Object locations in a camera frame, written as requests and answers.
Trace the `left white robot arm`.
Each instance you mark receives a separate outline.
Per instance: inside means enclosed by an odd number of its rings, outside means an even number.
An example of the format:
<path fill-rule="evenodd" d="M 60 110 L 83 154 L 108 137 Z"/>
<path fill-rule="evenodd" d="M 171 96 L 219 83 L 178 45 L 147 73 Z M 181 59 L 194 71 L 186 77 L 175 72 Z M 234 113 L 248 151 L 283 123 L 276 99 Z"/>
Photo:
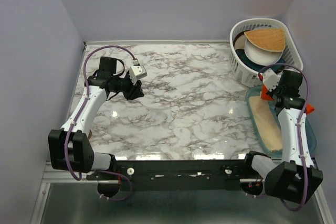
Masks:
<path fill-rule="evenodd" d="M 94 152 L 89 133 L 100 107 L 111 99 L 111 93 L 122 93 L 127 100 L 144 96 L 141 79 L 147 71 L 137 60 L 128 71 L 117 73 L 116 58 L 101 57 L 99 68 L 89 76 L 81 99 L 72 115 L 59 130 L 48 135 L 50 159 L 53 169 L 88 173 L 98 170 L 104 179 L 116 175 L 115 156 Z"/>

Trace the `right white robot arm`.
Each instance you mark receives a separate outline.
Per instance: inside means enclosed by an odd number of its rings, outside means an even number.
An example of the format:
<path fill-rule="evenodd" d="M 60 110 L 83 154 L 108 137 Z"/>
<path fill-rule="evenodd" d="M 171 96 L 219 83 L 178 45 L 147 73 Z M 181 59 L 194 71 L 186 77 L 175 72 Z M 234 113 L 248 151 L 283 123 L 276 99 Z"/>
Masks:
<path fill-rule="evenodd" d="M 276 74 L 264 67 L 258 73 L 263 83 L 261 99 L 273 99 L 282 137 L 282 158 L 275 164 L 266 154 L 251 151 L 241 165 L 242 173 L 249 178 L 259 174 L 264 179 L 266 195 L 298 203 L 299 210 L 314 194 L 323 181 L 322 171 L 315 168 L 311 159 L 307 134 L 308 99 L 301 98 L 299 88 L 306 78 L 301 70 L 284 70 Z"/>

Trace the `orange t shirt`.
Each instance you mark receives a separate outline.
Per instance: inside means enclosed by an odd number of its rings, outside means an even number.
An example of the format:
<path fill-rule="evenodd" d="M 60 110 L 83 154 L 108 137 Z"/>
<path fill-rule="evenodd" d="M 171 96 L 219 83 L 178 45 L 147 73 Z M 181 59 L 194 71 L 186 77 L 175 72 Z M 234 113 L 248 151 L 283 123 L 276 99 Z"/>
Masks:
<path fill-rule="evenodd" d="M 262 90 L 260 94 L 261 99 L 266 100 L 266 101 L 273 101 L 272 96 L 269 95 L 269 90 L 266 88 L 265 85 L 262 85 Z M 315 110 L 313 106 L 310 104 L 307 105 L 306 107 L 306 114 L 310 114 Z"/>

